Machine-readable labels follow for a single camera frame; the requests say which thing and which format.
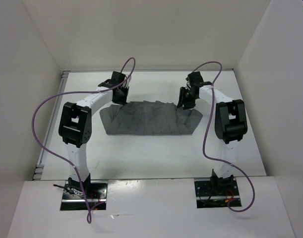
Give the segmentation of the grey pleated skirt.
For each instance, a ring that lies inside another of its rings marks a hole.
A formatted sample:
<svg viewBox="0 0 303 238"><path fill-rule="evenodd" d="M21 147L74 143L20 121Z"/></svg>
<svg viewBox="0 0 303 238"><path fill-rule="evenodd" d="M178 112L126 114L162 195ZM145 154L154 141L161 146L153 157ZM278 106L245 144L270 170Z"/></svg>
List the grey pleated skirt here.
<svg viewBox="0 0 303 238"><path fill-rule="evenodd" d="M107 135L191 135L202 120L196 109L178 108L174 103L129 102L100 110Z"/></svg>

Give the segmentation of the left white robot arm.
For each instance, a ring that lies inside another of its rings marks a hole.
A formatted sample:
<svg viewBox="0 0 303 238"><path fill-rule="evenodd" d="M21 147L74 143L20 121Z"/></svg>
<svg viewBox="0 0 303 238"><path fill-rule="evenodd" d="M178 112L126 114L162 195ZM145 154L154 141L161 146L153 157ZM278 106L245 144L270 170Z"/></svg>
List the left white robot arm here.
<svg viewBox="0 0 303 238"><path fill-rule="evenodd" d="M68 160L72 162L68 185L80 198L91 193L86 144L92 135L92 116L110 102L124 105L129 81L130 76L113 71L111 78L100 83L94 93L76 103L66 102L63 106L59 136L66 145Z"/></svg>

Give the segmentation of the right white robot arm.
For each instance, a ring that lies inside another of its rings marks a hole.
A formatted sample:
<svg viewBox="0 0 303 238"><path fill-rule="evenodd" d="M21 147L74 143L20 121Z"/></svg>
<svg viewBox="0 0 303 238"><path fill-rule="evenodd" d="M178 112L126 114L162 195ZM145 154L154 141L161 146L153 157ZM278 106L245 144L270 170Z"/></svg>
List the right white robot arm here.
<svg viewBox="0 0 303 238"><path fill-rule="evenodd" d="M236 148L247 133L247 119L244 101L234 100L219 90L213 83L204 81L200 72L192 72L186 78L186 86L180 88L178 108L193 109L197 99L206 101L210 106L210 116L203 140L203 155L205 158L221 163L218 169L212 170L210 189L215 195L220 195L233 185ZM219 158L213 158L206 152L206 142L210 125L218 139L223 142L223 149Z"/></svg>

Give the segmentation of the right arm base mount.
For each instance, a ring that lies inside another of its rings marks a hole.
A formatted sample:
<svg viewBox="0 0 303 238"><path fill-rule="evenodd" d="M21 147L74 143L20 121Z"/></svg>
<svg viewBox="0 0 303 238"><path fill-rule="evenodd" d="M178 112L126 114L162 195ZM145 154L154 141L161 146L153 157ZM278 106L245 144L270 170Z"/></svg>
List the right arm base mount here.
<svg viewBox="0 0 303 238"><path fill-rule="evenodd" d="M237 181L234 176L227 178L196 179L194 181L196 205L201 208L241 207Z"/></svg>

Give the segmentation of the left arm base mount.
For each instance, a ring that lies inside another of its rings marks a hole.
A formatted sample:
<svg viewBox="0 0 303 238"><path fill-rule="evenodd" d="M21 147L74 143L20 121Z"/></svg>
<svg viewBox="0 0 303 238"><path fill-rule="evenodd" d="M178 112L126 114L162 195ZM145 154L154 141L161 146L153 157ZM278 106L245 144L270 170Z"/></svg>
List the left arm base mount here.
<svg viewBox="0 0 303 238"><path fill-rule="evenodd" d="M70 187L68 182L65 182L64 185L53 184L53 186L62 190L61 211L87 210L81 190ZM91 210L106 210L107 189L108 183L106 181L92 181L85 188L87 201Z"/></svg>

